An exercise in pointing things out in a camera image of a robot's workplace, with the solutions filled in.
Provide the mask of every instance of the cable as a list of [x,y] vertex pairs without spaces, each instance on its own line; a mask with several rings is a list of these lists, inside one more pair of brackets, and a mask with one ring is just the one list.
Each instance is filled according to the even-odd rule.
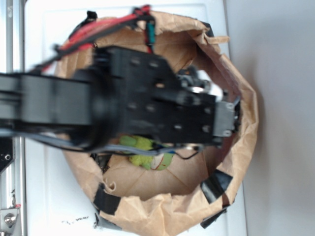
[[200,153],[200,152],[197,151],[197,152],[195,152],[193,155],[188,156],[188,157],[183,157],[183,156],[181,156],[178,152],[176,152],[175,154],[178,155],[178,156],[179,156],[181,159],[183,159],[183,160],[189,160],[189,159],[193,158],[194,156],[196,156],[196,155],[199,154],[199,153]]
[[[45,61],[44,63],[37,65],[30,73],[40,74],[42,71],[47,69],[53,62],[60,60],[62,57],[67,56],[77,50],[87,49],[92,46],[95,40],[100,37],[104,37],[108,34],[116,32],[125,26],[134,27],[138,21],[153,21],[154,17],[149,14],[150,6],[145,5],[142,8],[134,9],[133,14],[127,15],[125,17],[113,19],[113,20],[103,20],[98,22],[92,22],[82,27],[81,30],[78,30],[71,38],[73,41],[57,49],[57,55],[51,59]],[[94,29],[97,26],[101,26],[107,23],[107,25],[101,27],[101,29]]]

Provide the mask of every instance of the black electrical tape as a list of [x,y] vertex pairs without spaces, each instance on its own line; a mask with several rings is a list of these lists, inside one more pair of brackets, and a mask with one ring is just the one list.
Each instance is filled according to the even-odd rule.
[[201,227],[203,227],[204,229],[207,228],[208,226],[210,226],[213,222],[215,222],[220,215],[222,215],[223,213],[226,213],[226,209],[223,209],[222,211],[220,211],[218,214],[210,217],[210,218],[207,218],[207,219],[204,219],[200,225]]
[[105,185],[100,183],[93,203],[99,210],[106,214],[115,215],[121,198],[106,193],[104,189]]
[[108,229],[112,229],[112,230],[122,230],[122,228],[120,228],[119,226],[115,225],[114,223],[102,218],[99,215],[99,210],[97,210],[98,214],[95,213],[95,222],[94,222],[94,228],[96,228],[96,226],[100,226],[103,228],[108,228]]
[[209,178],[200,184],[201,190],[209,204],[213,203],[227,190],[232,179],[232,176],[222,171],[215,170]]
[[88,23],[91,23],[93,21],[96,21],[97,19],[97,13],[94,11],[87,11],[87,17],[84,21],[82,21],[80,24],[78,24],[74,30],[72,31],[72,33],[69,35],[69,38],[71,38],[74,33],[76,33],[80,28],[82,28],[83,26],[85,26]]
[[215,35],[213,34],[211,25],[209,23],[206,23],[206,22],[203,22],[203,21],[200,21],[200,22],[203,23],[205,25],[205,27],[209,28],[209,30],[206,32],[206,35],[208,37],[214,37]]

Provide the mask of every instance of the paper bag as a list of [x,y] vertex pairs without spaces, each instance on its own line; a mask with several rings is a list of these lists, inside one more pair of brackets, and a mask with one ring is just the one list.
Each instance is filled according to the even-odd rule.
[[[207,36],[209,26],[189,17],[152,12],[156,18],[155,53],[165,57],[174,72],[190,64],[205,70],[211,79],[240,95],[240,131],[225,139],[221,149],[209,147],[195,158],[176,156],[163,171],[133,166],[124,157],[112,156],[105,174],[88,154],[65,152],[78,183],[100,216],[142,236],[175,236],[202,223],[206,226],[234,202],[256,143],[258,111],[256,94],[218,44],[228,37]],[[123,29],[95,43],[146,51],[140,30]],[[63,58],[56,75],[69,78],[92,63],[92,50]]]

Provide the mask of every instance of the green plush toy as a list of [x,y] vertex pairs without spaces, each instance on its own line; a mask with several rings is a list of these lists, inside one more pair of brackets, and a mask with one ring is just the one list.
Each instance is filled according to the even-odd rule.
[[[119,143],[124,146],[139,148],[142,150],[151,150],[152,140],[141,137],[141,136],[121,136]],[[129,161],[135,166],[142,166],[145,169],[153,170],[164,170],[172,162],[172,153],[163,153],[157,156],[143,156],[143,155],[134,155],[129,158]]]

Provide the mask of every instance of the bolt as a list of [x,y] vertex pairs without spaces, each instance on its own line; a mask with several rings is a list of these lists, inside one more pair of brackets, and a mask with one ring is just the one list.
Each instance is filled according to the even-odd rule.
[[211,108],[210,107],[206,107],[204,111],[206,114],[211,114]]
[[228,103],[226,104],[226,108],[229,109],[229,110],[233,110],[233,109],[234,109],[233,103],[228,102]]
[[155,61],[151,61],[149,63],[150,67],[153,67],[153,68],[158,68],[158,63],[156,63]]
[[175,124],[174,125],[174,129],[176,129],[177,131],[180,131],[180,130],[182,130],[182,125],[181,124]]
[[140,59],[139,58],[136,58],[136,57],[133,57],[131,58],[131,64],[133,65],[139,65],[140,64]]
[[148,112],[155,112],[156,111],[156,108],[155,108],[155,106],[153,104],[148,104],[146,106],[146,109],[147,109]]
[[16,221],[16,217],[12,213],[9,213],[4,217],[4,222],[5,224],[8,225],[9,228],[11,228],[12,225],[14,225],[15,221]]
[[209,125],[204,125],[204,126],[202,127],[202,131],[205,132],[205,133],[210,133],[210,131],[211,131],[211,126],[209,126]]
[[136,110],[137,109],[137,104],[135,102],[129,102],[127,107],[131,110]]
[[223,132],[223,136],[224,136],[224,137],[230,137],[231,135],[232,135],[231,130],[225,130],[225,131]]

